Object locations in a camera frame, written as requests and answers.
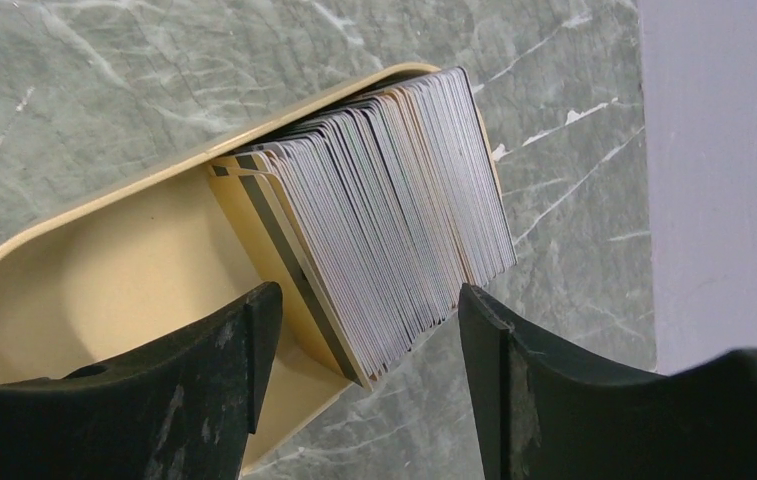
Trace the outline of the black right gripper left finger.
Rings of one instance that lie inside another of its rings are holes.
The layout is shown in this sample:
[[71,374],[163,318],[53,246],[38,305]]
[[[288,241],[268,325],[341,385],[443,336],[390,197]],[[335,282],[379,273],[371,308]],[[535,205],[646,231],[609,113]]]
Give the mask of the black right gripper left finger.
[[283,318],[265,282],[60,379],[0,385],[0,479],[235,479]]

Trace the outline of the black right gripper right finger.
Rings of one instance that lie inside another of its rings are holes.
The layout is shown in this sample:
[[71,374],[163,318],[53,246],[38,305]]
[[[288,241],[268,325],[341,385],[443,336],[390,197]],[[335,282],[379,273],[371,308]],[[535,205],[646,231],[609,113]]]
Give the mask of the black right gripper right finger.
[[621,364],[466,284],[458,320],[489,479],[757,479],[757,348],[671,376]]

